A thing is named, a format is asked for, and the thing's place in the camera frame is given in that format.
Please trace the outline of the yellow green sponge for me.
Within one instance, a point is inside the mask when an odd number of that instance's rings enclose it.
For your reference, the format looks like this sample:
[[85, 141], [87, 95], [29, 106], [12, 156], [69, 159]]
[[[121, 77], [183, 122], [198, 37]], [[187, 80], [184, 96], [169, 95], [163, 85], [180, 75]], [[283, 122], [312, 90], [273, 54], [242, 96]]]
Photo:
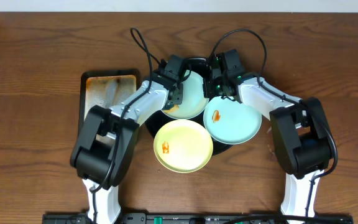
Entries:
[[178, 105], [173, 105], [172, 108], [170, 108], [169, 110], [163, 110], [164, 113], [172, 113], [174, 111], [176, 111], [177, 109], [179, 109]]

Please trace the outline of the light blue plate top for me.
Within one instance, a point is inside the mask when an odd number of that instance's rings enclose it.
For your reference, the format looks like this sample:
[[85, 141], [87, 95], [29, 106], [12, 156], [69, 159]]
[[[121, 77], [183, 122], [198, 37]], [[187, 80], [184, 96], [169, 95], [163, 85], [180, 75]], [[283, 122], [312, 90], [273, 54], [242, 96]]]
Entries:
[[[189, 74], [189, 72], [190, 70], [186, 70], [185, 75]], [[182, 104], [178, 105], [179, 109], [172, 113], [165, 113], [174, 119], [194, 118], [204, 111], [209, 102], [209, 99], [204, 97], [203, 78], [198, 73], [191, 71], [183, 86], [183, 101]]]

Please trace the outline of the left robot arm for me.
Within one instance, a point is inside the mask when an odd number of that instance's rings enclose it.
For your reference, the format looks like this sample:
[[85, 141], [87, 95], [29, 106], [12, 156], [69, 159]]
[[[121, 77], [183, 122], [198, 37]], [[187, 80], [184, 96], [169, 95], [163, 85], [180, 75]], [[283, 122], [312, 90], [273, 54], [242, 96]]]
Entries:
[[115, 223], [119, 218], [118, 186], [131, 164], [139, 128], [174, 103], [175, 91], [187, 77], [184, 69], [156, 70], [122, 103], [94, 105], [81, 117], [70, 165], [88, 188], [90, 223]]

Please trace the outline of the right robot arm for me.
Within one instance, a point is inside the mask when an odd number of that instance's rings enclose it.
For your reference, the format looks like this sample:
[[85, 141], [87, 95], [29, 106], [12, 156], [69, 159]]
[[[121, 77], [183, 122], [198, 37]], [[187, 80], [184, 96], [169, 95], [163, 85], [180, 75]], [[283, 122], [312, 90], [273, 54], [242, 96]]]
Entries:
[[245, 105], [270, 121], [275, 156], [286, 173], [281, 213], [313, 218], [317, 184], [338, 162], [321, 102], [288, 95], [242, 67], [209, 69], [203, 88], [208, 98]]

